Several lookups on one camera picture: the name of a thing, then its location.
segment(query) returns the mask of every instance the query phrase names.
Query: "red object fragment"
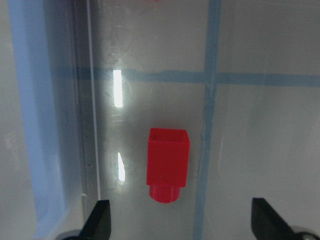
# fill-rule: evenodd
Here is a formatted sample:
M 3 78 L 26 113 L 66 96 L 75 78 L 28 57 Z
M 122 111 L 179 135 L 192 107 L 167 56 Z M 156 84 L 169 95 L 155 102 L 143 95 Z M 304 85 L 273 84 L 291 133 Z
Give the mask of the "red object fragment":
M 190 140 L 186 130 L 151 128 L 148 139 L 146 184 L 149 195 L 171 203 L 187 183 Z

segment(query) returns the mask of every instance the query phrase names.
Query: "red object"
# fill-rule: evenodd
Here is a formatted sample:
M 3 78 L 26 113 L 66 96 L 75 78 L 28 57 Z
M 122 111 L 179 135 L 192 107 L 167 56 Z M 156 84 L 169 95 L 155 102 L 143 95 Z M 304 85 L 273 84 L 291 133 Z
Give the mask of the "red object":
M 189 151 L 186 130 L 150 129 L 146 184 L 151 198 L 165 204 L 179 198 L 187 183 Z

